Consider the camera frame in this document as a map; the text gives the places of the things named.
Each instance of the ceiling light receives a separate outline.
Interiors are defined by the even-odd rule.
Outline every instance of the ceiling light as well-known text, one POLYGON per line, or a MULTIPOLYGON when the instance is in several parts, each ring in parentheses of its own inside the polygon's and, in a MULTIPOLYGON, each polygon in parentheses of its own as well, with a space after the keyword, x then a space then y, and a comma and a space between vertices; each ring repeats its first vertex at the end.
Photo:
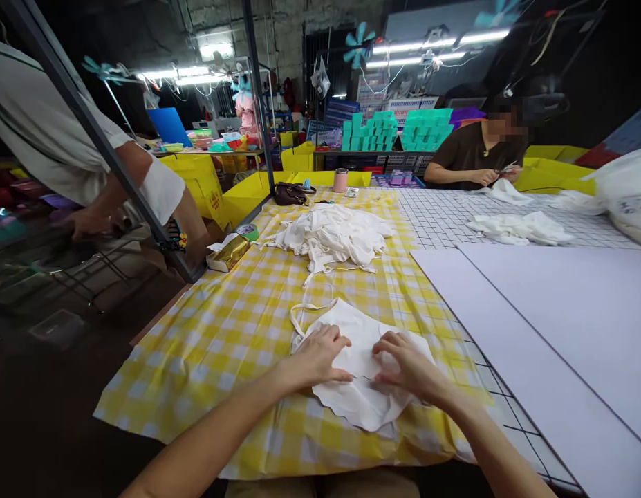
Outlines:
POLYGON ((451 54, 442 54, 437 55, 435 58, 437 60, 452 60, 452 59, 461 59, 467 52, 454 52, 451 54))
POLYGON ((174 69, 165 69, 163 71, 147 71, 141 74, 148 80, 160 80, 161 78, 177 78, 177 71, 175 71, 174 69))
POLYGON ((232 45, 228 41, 223 41, 221 43, 202 45, 200 47, 201 55, 203 57, 214 59, 214 52, 219 52, 221 57, 231 58, 234 57, 235 51, 232 49, 232 45))
POLYGON ((490 31, 488 33, 478 33, 476 35, 466 35, 461 38, 460 45, 475 44, 482 42, 494 42, 503 39, 509 35, 509 30, 490 31))
POLYGON ((387 66, 405 66, 406 64, 419 64, 421 57, 412 57, 410 59, 394 59, 391 61, 371 61, 366 63, 367 68, 387 67, 387 66))
POLYGON ((216 83, 220 81, 229 81, 230 78, 225 75, 200 75, 200 76, 191 76, 186 78, 181 78, 176 80, 175 84, 177 86, 185 86, 188 84, 203 84, 203 83, 216 83))
POLYGON ((386 45, 386 44, 380 44, 377 46, 373 47, 373 53, 374 54, 379 54, 379 53, 393 53, 393 52, 409 52, 411 50, 419 50, 422 48, 421 43, 415 43, 415 44, 396 44, 396 45, 386 45))
POLYGON ((179 68, 177 72, 180 76, 199 76, 203 74, 210 74, 210 68, 207 66, 193 66, 190 68, 179 68))

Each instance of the person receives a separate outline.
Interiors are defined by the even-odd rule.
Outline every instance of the person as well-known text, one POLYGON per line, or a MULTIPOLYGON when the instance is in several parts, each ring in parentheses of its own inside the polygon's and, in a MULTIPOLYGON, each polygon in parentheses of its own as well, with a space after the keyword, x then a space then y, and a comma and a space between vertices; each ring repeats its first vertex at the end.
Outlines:
POLYGON ((233 83, 231 88, 238 93, 233 95, 235 100, 235 112, 238 118, 242 118, 242 126, 239 132, 242 135, 258 133, 256 126, 256 111, 254 110, 253 93, 251 92, 251 83, 247 75, 242 75, 238 83, 233 83))
POLYGON ((454 130, 440 145, 424 172, 431 188, 475 190, 498 178, 515 182, 528 148, 528 130, 522 106, 496 99, 488 119, 454 130))
MULTIPOLYGON (((339 351, 350 345, 350 340, 341 336, 335 325, 324 325, 313 331, 296 354, 279 361, 262 377, 235 391, 178 436, 136 477, 122 493, 122 498, 190 498, 203 494, 250 430, 284 396, 321 382, 352 381, 348 372, 332 368, 332 361, 339 351)), ((463 431, 497 498, 555 496, 484 408, 445 377, 405 336, 386 332, 373 346, 373 354, 382 351, 390 353, 398 361, 400 371, 382 371, 375 381, 406 389, 422 402, 446 412, 463 431)), ((349 491, 332 496, 419 496, 415 486, 416 495, 409 491, 410 487, 402 486, 384 492, 382 488, 374 490, 368 481, 357 483, 351 480, 351 474, 357 472, 340 474, 345 478, 349 491), (370 491, 360 492, 360 486, 370 486, 370 491)), ((253 483, 231 481, 226 496, 314 496, 310 486, 302 488, 295 478, 255 481, 255 486, 246 489, 241 486, 249 482, 253 483), (286 492, 290 486, 295 487, 294 492, 286 492)))
MULTIPOLYGON (((209 235, 184 180, 140 147, 89 101, 85 104, 161 225, 175 218, 187 234, 187 261, 204 256, 209 235)), ((73 238, 107 232, 123 218, 141 221, 73 112, 39 63, 0 42, 0 138, 24 169, 83 206, 71 215, 73 238)))

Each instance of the tissue box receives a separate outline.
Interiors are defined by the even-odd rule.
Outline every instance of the tissue box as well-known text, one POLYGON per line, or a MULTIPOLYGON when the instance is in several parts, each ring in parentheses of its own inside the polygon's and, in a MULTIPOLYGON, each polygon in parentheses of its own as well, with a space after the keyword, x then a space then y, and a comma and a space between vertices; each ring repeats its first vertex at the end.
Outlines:
POLYGON ((223 244, 212 244, 213 246, 223 246, 220 250, 208 255, 205 260, 210 270, 228 273, 237 262, 242 259, 251 247, 248 239, 239 234, 236 237, 223 244))

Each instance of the pink tumbler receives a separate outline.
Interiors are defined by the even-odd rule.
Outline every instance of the pink tumbler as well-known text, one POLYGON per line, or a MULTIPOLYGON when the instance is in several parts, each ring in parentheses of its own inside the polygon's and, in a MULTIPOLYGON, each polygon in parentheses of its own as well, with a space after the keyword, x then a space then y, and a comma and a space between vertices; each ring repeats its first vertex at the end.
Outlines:
POLYGON ((339 168, 334 173, 334 192, 343 194, 348 189, 348 170, 339 168))

